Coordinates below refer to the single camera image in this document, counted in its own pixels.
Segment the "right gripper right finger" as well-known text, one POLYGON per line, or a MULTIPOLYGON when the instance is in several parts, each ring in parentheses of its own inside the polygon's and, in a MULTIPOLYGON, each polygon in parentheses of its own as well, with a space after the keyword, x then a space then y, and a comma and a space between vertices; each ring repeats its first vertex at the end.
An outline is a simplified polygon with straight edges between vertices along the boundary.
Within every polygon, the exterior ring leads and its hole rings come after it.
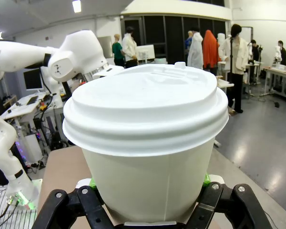
POLYGON ((248 184, 237 184, 229 188, 221 176, 206 174, 198 204, 185 227, 207 229, 215 213, 223 213, 234 229, 272 228, 266 213, 248 184))

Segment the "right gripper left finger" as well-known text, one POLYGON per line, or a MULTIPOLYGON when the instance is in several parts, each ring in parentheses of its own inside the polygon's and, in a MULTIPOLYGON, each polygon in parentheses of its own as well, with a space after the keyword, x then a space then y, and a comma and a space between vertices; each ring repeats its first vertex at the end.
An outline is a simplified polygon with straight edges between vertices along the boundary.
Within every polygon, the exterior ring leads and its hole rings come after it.
POLYGON ((71 193, 53 190, 44 202, 33 229, 70 229, 78 217, 86 217, 91 229, 115 226, 103 208, 103 200, 92 178, 80 180, 71 193))

